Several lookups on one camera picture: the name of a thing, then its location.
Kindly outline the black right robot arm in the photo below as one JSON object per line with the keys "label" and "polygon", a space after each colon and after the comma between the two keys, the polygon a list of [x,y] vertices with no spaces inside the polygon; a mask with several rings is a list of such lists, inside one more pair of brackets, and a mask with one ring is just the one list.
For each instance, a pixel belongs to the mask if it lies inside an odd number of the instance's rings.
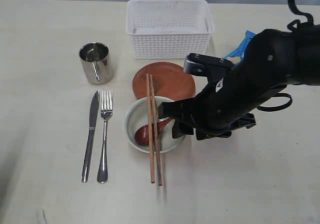
{"label": "black right robot arm", "polygon": [[292,104],[265,107],[273,97],[288,97],[288,85],[320,83],[320,30],[318,26],[282,32],[266,29],[248,43],[243,60],[231,61],[191,53],[184,71],[207,78],[195,97],[164,102],[159,118],[175,120],[173,136],[196,135],[198,140],[227,138],[233,130],[256,124],[252,111],[281,111]]}

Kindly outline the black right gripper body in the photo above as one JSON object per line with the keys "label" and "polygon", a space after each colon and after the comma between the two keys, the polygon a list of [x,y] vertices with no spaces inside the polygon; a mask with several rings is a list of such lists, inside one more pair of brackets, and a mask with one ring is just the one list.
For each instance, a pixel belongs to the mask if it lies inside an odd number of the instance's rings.
{"label": "black right gripper body", "polygon": [[209,132],[249,129],[256,125],[252,110],[274,112],[287,107],[262,106],[270,98],[282,96],[286,86],[284,78],[271,71],[237,66],[220,81],[207,84],[194,98],[163,102],[158,114],[160,118],[193,121],[195,135],[196,129]]}

